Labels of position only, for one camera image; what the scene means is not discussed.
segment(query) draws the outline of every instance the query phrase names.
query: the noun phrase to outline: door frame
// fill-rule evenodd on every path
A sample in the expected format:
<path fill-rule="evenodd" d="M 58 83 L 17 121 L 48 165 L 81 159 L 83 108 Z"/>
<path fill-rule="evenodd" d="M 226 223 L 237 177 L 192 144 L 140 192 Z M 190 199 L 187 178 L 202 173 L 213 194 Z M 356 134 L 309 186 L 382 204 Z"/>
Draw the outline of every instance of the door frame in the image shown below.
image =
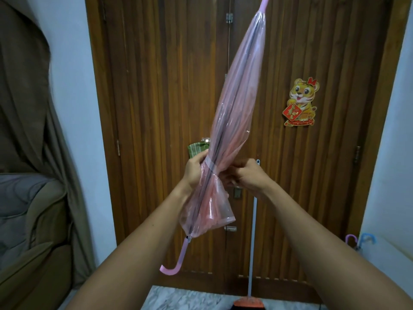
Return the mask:
<path fill-rule="evenodd" d="M 119 138 L 104 21 L 104 8 L 101 0 L 85 0 L 85 4 L 116 242 L 119 245 L 127 236 L 127 220 L 125 218 L 125 196 L 120 165 Z M 364 210 L 403 43 L 410 4 L 411 0 L 393 0 L 377 87 L 373 99 L 373 109 L 370 118 L 368 118 L 365 137 L 362 139 L 364 147 L 362 148 L 358 173 L 355 175 L 354 197 L 349 205 L 348 224 L 346 228 L 346 232 L 349 234 L 358 234 L 363 221 Z M 193 279 L 192 282 L 194 284 L 193 289 L 203 290 L 203 284 L 200 283 L 199 280 Z M 168 286 L 168 279 L 162 279 L 161 284 Z M 274 292 L 267 292 L 264 293 L 265 296 L 262 295 L 262 293 L 259 293 L 257 296 L 274 298 Z"/>

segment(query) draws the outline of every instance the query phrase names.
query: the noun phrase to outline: white pole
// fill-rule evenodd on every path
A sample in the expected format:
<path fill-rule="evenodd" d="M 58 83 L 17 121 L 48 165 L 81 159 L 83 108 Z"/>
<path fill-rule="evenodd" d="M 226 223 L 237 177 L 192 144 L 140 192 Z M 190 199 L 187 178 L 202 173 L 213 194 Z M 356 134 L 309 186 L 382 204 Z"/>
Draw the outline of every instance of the white pole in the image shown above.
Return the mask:
<path fill-rule="evenodd" d="M 252 290 L 252 266 L 254 264 L 254 243 L 255 243 L 255 222 L 257 216 L 257 198 L 254 197 L 254 207 L 252 209 L 252 227 L 251 227 L 251 249 L 250 249 L 250 271 L 248 274 L 248 297 L 251 297 Z"/>

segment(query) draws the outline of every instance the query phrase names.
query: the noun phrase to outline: umbrella tip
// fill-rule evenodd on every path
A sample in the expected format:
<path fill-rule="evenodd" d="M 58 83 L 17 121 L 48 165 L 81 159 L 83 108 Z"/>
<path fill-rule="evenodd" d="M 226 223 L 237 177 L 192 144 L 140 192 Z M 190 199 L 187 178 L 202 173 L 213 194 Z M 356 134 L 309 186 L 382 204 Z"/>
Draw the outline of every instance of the umbrella tip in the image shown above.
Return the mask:
<path fill-rule="evenodd" d="M 259 7 L 259 11 L 265 13 L 265 9 L 267 8 L 268 0 L 262 0 L 261 6 Z"/>

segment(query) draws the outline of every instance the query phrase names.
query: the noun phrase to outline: brown curtain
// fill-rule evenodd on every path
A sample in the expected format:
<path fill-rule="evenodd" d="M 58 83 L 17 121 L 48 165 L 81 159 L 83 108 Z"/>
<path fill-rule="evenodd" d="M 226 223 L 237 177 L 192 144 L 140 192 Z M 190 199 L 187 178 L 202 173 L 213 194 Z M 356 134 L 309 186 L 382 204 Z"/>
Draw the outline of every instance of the brown curtain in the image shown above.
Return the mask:
<path fill-rule="evenodd" d="M 50 97 L 49 63 L 27 4 L 0 0 L 0 172 L 39 172 L 64 183 L 77 287 L 96 266 L 82 191 Z"/>

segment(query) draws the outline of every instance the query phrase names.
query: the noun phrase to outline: person's left hand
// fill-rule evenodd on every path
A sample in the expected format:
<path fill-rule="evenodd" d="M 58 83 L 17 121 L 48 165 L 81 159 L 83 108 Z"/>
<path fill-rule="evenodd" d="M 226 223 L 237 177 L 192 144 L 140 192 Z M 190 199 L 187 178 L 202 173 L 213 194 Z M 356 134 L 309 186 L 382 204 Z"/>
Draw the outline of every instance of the person's left hand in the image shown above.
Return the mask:
<path fill-rule="evenodd" d="M 201 179 L 201 163 L 205 160 L 208 155 L 208 150 L 198 153 L 193 158 L 189 159 L 186 167 L 185 174 L 182 178 L 182 182 L 188 185 L 192 190 L 194 190 Z"/>

